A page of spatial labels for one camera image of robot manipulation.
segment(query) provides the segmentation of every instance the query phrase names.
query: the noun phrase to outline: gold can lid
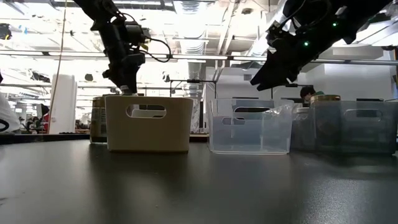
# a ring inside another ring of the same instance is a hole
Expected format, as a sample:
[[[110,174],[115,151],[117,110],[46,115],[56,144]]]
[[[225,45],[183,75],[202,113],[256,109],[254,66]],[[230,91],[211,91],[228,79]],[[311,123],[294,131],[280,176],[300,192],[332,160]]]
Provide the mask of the gold can lid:
[[[103,96],[94,97],[93,107],[105,107],[105,97]]]
[[[339,95],[317,95],[312,96],[310,102],[314,103],[317,101],[340,101],[341,97]]]

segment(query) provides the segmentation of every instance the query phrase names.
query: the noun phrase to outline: white wall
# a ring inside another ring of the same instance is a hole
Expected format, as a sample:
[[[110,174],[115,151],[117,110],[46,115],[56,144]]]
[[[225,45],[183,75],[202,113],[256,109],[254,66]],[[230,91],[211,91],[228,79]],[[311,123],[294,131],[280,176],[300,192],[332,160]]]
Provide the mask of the white wall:
[[[388,52],[378,60],[390,60]],[[307,84],[316,91],[340,95],[342,100],[357,98],[393,99],[391,75],[394,67],[383,65],[333,65],[317,66],[305,75]]]

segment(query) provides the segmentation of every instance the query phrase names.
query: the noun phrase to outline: pillar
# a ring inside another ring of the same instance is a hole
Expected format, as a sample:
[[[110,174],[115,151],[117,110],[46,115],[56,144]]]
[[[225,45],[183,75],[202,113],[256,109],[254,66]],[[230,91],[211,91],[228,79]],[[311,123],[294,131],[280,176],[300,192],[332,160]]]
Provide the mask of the pillar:
[[[74,75],[59,75],[54,94],[55,75],[52,79],[51,100],[53,108],[49,134],[75,132],[77,82]]]

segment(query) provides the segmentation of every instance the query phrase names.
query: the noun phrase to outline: handle cutout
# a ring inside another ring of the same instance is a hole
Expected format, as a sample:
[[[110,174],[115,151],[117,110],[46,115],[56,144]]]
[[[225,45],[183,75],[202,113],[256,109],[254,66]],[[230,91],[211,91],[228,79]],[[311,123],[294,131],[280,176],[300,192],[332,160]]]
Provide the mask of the handle cutout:
[[[244,118],[234,118],[232,120],[231,117],[223,118],[221,122],[223,123],[223,125],[244,125],[246,123]]]
[[[245,107],[245,106],[240,106],[234,110],[234,113],[262,113],[270,108],[266,107]]]
[[[383,113],[381,111],[374,109],[351,109],[344,113],[344,117],[347,121],[380,121],[382,116]]]
[[[164,118],[166,109],[161,105],[129,105],[126,108],[129,118]]]

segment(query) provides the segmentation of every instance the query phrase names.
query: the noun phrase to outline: can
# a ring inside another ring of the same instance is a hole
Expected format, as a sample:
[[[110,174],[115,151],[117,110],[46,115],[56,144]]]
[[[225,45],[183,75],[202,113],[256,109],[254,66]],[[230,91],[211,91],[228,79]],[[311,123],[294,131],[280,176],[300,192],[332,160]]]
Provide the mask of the can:
[[[315,121],[315,149],[338,152],[341,146],[341,97],[319,95],[311,97]]]
[[[90,126],[91,143],[106,143],[106,110],[105,96],[93,99],[93,109],[91,110]]]

